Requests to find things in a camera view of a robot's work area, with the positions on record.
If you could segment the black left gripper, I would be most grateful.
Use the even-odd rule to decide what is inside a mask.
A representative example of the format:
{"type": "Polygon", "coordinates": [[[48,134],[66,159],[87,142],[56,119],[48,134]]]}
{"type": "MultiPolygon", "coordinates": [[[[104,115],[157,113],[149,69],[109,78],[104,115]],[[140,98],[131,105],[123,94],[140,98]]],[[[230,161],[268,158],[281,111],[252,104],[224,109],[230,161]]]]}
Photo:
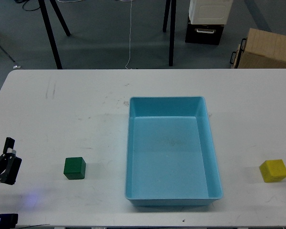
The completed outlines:
{"type": "Polygon", "coordinates": [[[20,169],[22,159],[16,156],[15,140],[7,137],[3,148],[3,160],[0,161],[0,182],[14,185],[20,169]]]}

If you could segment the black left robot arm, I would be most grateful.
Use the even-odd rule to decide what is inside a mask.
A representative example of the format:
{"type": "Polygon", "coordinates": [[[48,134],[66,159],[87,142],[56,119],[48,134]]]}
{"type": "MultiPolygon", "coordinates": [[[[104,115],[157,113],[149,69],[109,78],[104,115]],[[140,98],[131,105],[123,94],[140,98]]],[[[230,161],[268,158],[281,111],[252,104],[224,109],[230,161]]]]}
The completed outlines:
{"type": "MultiPolygon", "coordinates": [[[[0,184],[14,185],[22,159],[13,149],[15,140],[7,137],[0,155],[0,184]]],[[[0,213],[0,229],[14,229],[18,223],[17,213],[0,213]]]]}

